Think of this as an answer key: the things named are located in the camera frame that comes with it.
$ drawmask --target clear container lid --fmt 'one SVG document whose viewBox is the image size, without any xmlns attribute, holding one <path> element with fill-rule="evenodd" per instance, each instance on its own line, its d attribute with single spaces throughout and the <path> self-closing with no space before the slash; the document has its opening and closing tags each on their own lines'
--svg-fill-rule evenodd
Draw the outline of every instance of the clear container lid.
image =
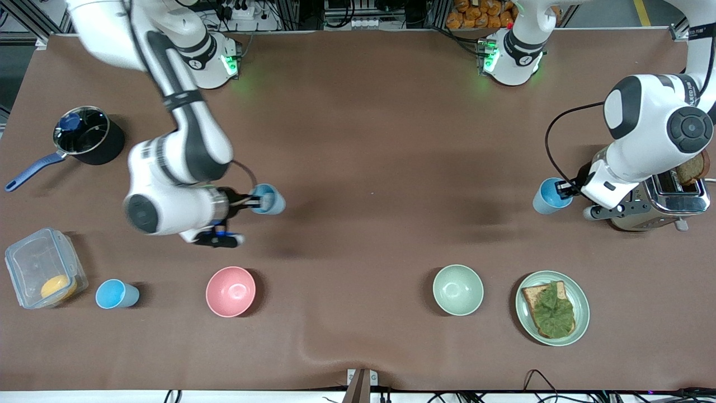
<svg viewBox="0 0 716 403">
<path fill-rule="evenodd" d="M 72 243 L 52 228 L 43 228 L 8 247 L 5 264 L 24 308 L 56 305 L 87 287 Z"/>
</svg>

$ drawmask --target brown table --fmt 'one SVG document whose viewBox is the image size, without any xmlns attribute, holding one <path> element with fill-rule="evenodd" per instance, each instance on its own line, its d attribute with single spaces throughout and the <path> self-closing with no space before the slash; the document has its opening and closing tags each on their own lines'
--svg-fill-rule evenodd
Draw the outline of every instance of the brown table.
<svg viewBox="0 0 716 403">
<path fill-rule="evenodd" d="M 233 228 L 248 241 L 237 249 L 133 230 L 121 207 L 129 146 L 105 166 L 64 162 L 2 192 L 0 248 L 56 228 L 72 237 L 90 285 L 60 308 L 24 310 L 2 275 L 0 389 L 331 387 L 361 366 L 398 389 L 519 389 L 532 368 L 559 389 L 712 384 L 712 212 L 687 233 L 626 234 L 582 219 L 584 200 L 551 217 L 531 208 L 555 175 L 548 122 L 604 99 L 626 75 L 680 71 L 686 45 L 666 31 L 572 31 L 555 33 L 549 50 L 528 84 L 510 88 L 479 77 L 437 33 L 257 36 L 241 79 L 205 95 L 236 158 L 288 207 L 240 214 Z M 130 145 L 174 127 L 144 74 L 53 37 L 2 139 L 2 181 L 49 153 L 56 120 L 78 105 L 119 115 Z M 553 132 L 573 173 L 609 140 L 597 109 Z M 238 169 L 219 183 L 249 187 Z M 464 318 L 441 313 L 430 294 L 437 269 L 456 262 L 486 289 Z M 227 265 L 258 280 L 244 317 L 219 318 L 204 301 Z M 545 269 L 589 298 L 589 330 L 569 347 L 532 341 L 513 317 L 516 284 Z M 108 278 L 139 283 L 139 306 L 100 310 L 94 292 Z"/>
</svg>

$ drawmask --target saucepan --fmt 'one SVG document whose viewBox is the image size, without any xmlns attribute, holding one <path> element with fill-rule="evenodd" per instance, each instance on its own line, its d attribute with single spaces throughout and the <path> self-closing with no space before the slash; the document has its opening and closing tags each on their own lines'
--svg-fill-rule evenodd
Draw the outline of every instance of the saucepan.
<svg viewBox="0 0 716 403">
<path fill-rule="evenodd" d="M 5 185 L 5 191 L 13 191 L 53 163 L 63 162 L 73 156 L 89 165 L 102 165 L 117 158 L 125 146 L 125 133 L 99 108 L 80 106 L 65 113 L 52 134 L 57 151 L 35 161 L 15 179 Z"/>
</svg>

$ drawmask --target blue pot handle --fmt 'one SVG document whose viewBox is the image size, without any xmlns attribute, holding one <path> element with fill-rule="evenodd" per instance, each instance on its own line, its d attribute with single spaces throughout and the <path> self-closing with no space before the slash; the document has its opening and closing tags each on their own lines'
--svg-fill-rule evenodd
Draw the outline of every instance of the blue pot handle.
<svg viewBox="0 0 716 403">
<path fill-rule="evenodd" d="M 40 158 L 39 160 L 32 163 L 32 165 L 28 169 L 22 171 L 18 176 L 15 176 L 15 179 L 11 180 L 7 185 L 5 185 L 5 191 L 13 191 L 19 188 L 20 185 L 27 181 L 27 179 L 30 179 L 31 177 L 33 177 L 33 175 L 40 172 L 40 169 L 43 169 L 45 166 L 52 165 L 53 163 L 63 162 L 64 157 L 66 156 L 66 153 L 57 151 L 56 153 L 52 153 L 48 156 Z"/>
</svg>

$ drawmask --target yellow tape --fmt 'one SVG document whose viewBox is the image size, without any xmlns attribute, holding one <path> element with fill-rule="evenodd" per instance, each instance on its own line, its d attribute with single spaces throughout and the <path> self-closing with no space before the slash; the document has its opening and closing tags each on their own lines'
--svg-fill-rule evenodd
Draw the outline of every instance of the yellow tape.
<svg viewBox="0 0 716 403">
<path fill-rule="evenodd" d="M 639 15 L 639 21 L 642 23 L 642 27 L 650 27 L 652 22 L 649 20 L 647 8 L 644 6 L 644 0 L 634 0 L 634 7 L 637 8 L 637 14 Z"/>
</svg>

